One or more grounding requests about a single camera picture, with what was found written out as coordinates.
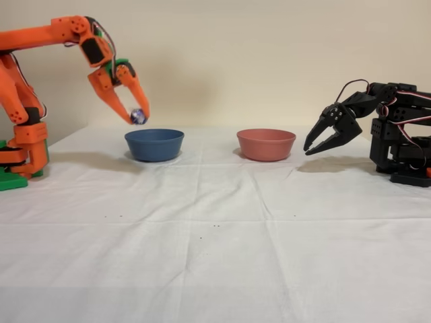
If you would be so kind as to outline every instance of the cable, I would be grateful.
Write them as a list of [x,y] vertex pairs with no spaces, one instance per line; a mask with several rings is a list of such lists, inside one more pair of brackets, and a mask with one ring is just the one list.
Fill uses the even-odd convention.
[[430,96],[424,96],[422,94],[417,94],[414,92],[408,92],[408,91],[397,91],[398,94],[405,94],[408,96],[417,96],[418,98],[423,98],[423,99],[427,99],[427,100],[431,100]]
[[[420,147],[417,143],[415,143],[413,141],[413,139],[405,132],[404,128],[399,125],[398,129],[401,131],[401,133],[403,134],[403,136],[412,144],[414,144],[416,147],[418,147],[420,149],[420,151],[422,152],[422,154],[424,155],[424,165],[422,165],[422,167],[425,167],[426,165],[426,155],[425,155],[425,151],[422,149],[422,147]],[[412,165],[409,165],[411,169],[413,170],[419,170],[419,168],[415,168]]]
[[96,28],[98,28],[99,30],[101,30],[103,32],[103,34],[106,35],[106,37],[108,37],[108,40],[109,40],[110,44],[112,45],[112,51],[114,52],[113,56],[112,56],[112,78],[115,78],[115,61],[116,61],[116,57],[117,57],[117,49],[115,48],[114,41],[109,36],[108,32],[102,27],[102,25],[100,25],[98,22],[93,22],[93,25]]
[[[24,83],[25,83],[29,88],[32,88],[32,87],[30,86],[30,84],[28,84],[27,79],[24,77],[24,74],[22,73],[22,70],[21,70],[20,64],[18,63],[18,60],[17,60],[17,58],[15,57],[15,55],[14,55],[12,52],[10,53],[10,55],[11,55],[11,57],[12,57],[12,59],[13,59],[14,63],[16,64],[16,67],[18,68],[18,71],[20,72],[21,78],[23,79]],[[36,93],[34,93],[34,91],[33,91],[33,95],[34,95],[34,97],[39,101],[39,103],[41,103],[41,104],[43,105],[43,108],[44,108],[44,114],[43,114],[43,116],[41,117],[41,119],[43,119],[43,118],[45,118],[46,116],[48,116],[48,109],[46,108],[45,104],[39,100],[39,97],[37,96],[37,94],[36,94]]]
[[359,81],[363,81],[363,82],[366,82],[366,83],[367,83],[367,86],[366,86],[366,93],[368,94],[368,92],[370,91],[370,82],[368,82],[366,79],[355,79],[355,80],[353,80],[353,81],[347,82],[347,83],[343,86],[343,88],[341,89],[341,92],[339,93],[339,95],[338,95],[337,99],[335,100],[335,102],[338,102],[338,100],[340,99],[341,95],[343,94],[344,90],[346,89],[346,87],[347,87],[348,85],[350,85],[350,84],[352,84],[352,83],[355,83],[355,82],[359,82]]

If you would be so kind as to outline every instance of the blue ball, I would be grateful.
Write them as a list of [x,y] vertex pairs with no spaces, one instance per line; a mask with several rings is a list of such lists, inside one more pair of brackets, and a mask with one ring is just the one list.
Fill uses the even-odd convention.
[[134,109],[130,113],[130,120],[133,124],[145,124],[147,122],[147,118],[145,117],[141,109]]

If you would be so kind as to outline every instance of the table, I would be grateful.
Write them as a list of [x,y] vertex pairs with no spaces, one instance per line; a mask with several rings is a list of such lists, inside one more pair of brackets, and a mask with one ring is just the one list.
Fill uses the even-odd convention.
[[129,127],[54,144],[0,194],[0,322],[429,322],[431,190],[377,174],[363,138],[307,157],[287,129],[277,163],[238,129],[180,129],[159,164]]

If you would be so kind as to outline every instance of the white wall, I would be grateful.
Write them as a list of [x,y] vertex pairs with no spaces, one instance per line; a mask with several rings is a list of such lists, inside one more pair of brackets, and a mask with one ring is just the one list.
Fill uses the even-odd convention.
[[[431,92],[429,0],[6,2],[2,30],[63,15],[96,18],[139,74],[152,104],[149,127],[311,124],[356,78]],[[51,143],[88,123],[122,123],[92,92],[78,48],[17,56],[48,106]],[[365,134],[370,119],[361,120]],[[11,127],[1,115],[0,135]]]

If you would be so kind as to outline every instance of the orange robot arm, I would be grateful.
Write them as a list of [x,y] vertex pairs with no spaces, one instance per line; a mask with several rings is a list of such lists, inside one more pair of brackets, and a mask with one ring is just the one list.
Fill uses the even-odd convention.
[[[113,41],[102,37],[106,33],[93,18],[83,16],[60,17],[51,20],[48,26],[27,28],[10,32],[0,32],[0,56],[15,50],[34,48],[52,44],[79,45],[90,67],[99,67],[89,76],[98,96],[108,104],[122,119],[132,123],[125,107],[121,104],[114,88],[122,84],[117,78],[116,50]],[[130,64],[127,67],[133,76],[133,85],[126,85],[135,96],[145,119],[150,117],[148,100],[143,93],[139,80]]]
[[121,84],[131,90],[140,105],[142,123],[150,117],[149,104],[135,71],[127,61],[116,60],[113,41],[96,20],[60,17],[51,20],[48,26],[0,32],[0,103],[15,124],[15,137],[0,149],[0,166],[26,177],[43,169],[48,162],[45,147],[48,134],[45,123],[40,121],[46,110],[27,84],[12,52],[52,44],[79,45],[90,67],[98,67],[88,76],[97,95],[124,121],[133,123],[114,92]]

